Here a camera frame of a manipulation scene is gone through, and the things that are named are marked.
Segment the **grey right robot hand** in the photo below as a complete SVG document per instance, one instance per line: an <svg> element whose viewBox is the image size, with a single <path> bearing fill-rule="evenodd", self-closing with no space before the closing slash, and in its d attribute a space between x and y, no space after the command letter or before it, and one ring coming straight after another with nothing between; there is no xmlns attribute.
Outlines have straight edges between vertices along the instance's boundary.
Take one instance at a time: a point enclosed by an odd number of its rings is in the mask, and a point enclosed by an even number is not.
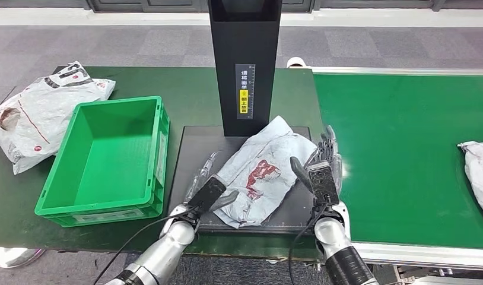
<svg viewBox="0 0 483 285"><path fill-rule="evenodd" d="M320 135L321 141L318 143L317 150L306 161L305 166L309 166L315 162L327 161L331 166L332 178L335 183L335 193L338 196L341 193L343 180L342 157L338 150L335 131L331 125L325 125L325 130ZM297 179L301 181L306 188L311 191L310 179L305 174L305 167L296 157L290 158L291 169Z"/></svg>

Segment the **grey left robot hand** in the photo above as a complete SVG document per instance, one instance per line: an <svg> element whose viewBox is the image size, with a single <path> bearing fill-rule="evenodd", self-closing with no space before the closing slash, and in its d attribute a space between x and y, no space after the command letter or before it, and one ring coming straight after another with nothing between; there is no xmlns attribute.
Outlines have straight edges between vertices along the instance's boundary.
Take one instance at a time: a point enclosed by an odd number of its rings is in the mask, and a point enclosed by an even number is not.
<svg viewBox="0 0 483 285"><path fill-rule="evenodd" d="M225 194L227 190L225 182L218 175L211 174L217 154L218 152L215 151L207 158L186 191L184 203L190 209L188 219L194 220L196 224L205 213L230 205L239 195L238 190Z"/></svg>

